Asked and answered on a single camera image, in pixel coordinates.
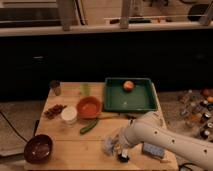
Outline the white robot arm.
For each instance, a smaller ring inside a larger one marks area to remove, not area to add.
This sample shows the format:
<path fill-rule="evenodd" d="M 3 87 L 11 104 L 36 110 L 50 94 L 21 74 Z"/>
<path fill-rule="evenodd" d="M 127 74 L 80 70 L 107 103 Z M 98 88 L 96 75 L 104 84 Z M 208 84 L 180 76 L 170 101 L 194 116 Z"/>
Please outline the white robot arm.
<path fill-rule="evenodd" d="M 154 112 L 134 119 L 119 132 L 119 144 L 124 149 L 134 148 L 142 142 L 164 148 L 207 171 L 213 171 L 213 143 L 165 129 L 162 117 Z"/>

